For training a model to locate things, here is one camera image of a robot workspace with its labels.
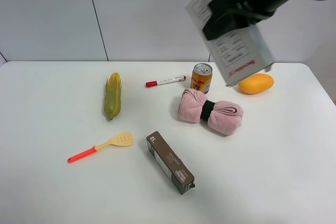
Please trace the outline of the black band on towel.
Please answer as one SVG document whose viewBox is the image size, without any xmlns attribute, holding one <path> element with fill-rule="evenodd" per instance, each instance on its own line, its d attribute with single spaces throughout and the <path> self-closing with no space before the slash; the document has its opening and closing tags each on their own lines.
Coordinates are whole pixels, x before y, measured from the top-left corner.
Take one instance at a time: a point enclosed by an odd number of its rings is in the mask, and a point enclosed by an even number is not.
<svg viewBox="0 0 336 224">
<path fill-rule="evenodd" d="M 206 100 L 202 106 L 202 111 L 200 115 L 200 119 L 204 121 L 208 121 L 211 112 L 213 111 L 215 103 L 209 100 Z"/>
</svg>

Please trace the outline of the gold drink can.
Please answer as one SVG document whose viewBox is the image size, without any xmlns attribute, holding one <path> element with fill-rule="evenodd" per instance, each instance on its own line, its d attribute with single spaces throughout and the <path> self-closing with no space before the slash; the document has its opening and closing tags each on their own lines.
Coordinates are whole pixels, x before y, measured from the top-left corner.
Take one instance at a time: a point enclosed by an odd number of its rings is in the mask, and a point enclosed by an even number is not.
<svg viewBox="0 0 336 224">
<path fill-rule="evenodd" d="M 192 72 L 191 88 L 207 94 L 211 85 L 212 76 L 213 69 L 209 64 L 196 64 Z"/>
</svg>

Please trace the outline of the yellow mango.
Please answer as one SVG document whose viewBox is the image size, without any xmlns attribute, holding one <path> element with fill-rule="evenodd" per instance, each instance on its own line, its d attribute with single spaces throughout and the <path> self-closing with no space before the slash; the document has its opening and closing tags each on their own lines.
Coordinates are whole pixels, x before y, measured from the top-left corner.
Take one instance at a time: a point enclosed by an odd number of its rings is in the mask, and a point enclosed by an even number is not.
<svg viewBox="0 0 336 224">
<path fill-rule="evenodd" d="M 274 80 L 270 75 L 258 73 L 241 81 L 238 87 L 246 94 L 258 94 L 270 89 L 273 85 Z"/>
</svg>

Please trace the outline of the corn cob with husk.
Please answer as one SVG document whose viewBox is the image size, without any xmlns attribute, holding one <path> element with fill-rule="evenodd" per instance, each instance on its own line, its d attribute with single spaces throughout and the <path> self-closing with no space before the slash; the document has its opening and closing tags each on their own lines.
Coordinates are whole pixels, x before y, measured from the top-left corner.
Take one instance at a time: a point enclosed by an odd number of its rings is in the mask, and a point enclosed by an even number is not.
<svg viewBox="0 0 336 224">
<path fill-rule="evenodd" d="M 121 110 L 122 82 L 118 72 L 113 73 L 106 79 L 103 110 L 106 117 L 111 121 Z"/>
</svg>

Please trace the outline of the white carton box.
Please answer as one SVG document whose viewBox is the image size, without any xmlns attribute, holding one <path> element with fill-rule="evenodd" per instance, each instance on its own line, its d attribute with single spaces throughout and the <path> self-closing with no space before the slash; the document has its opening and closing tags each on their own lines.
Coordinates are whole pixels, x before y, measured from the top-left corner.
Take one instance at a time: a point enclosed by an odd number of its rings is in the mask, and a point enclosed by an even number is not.
<svg viewBox="0 0 336 224">
<path fill-rule="evenodd" d="M 228 87 L 261 70 L 269 71 L 275 62 L 257 26 L 232 30 L 214 40 L 207 40 L 202 29 L 209 21 L 212 0 L 191 0 L 186 11 L 194 22 L 207 49 Z"/>
</svg>

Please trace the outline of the brown carton box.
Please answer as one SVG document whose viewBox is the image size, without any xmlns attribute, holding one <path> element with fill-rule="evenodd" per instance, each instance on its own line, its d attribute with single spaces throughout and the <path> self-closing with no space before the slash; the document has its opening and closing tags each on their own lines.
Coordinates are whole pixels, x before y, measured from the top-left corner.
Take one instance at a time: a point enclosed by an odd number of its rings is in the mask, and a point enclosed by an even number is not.
<svg viewBox="0 0 336 224">
<path fill-rule="evenodd" d="M 181 195 L 195 188 L 195 177 L 158 131 L 146 137 L 148 150 Z"/>
</svg>

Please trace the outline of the pink rolled towel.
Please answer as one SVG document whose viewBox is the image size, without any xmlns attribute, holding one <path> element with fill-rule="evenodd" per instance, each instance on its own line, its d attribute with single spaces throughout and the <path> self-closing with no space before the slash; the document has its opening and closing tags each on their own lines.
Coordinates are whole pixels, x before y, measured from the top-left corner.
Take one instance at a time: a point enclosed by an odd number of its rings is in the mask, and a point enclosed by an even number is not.
<svg viewBox="0 0 336 224">
<path fill-rule="evenodd" d="M 201 91 L 187 88 L 183 91 L 178 109 L 179 119 L 190 123 L 199 123 L 202 106 L 208 100 Z M 228 101 L 215 102 L 207 125 L 224 135 L 232 135 L 241 126 L 244 111 L 236 103 Z"/>
</svg>

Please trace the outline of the red white marker pen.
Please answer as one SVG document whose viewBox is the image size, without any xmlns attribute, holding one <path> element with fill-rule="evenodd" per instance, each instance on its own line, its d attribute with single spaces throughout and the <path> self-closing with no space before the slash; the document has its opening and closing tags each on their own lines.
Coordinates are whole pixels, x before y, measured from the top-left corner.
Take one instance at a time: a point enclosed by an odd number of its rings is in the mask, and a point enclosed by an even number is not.
<svg viewBox="0 0 336 224">
<path fill-rule="evenodd" d="M 178 76 L 178 77 L 173 77 L 173 78 L 167 78 L 167 79 L 164 79 L 164 80 L 156 80 L 156 81 L 146 82 L 145 87 L 146 88 L 151 88 L 151 87 L 155 87 L 155 86 L 160 86 L 160 85 L 174 83 L 174 82 L 181 82 L 181 81 L 185 81 L 185 80 L 186 80 L 186 76 Z"/>
</svg>

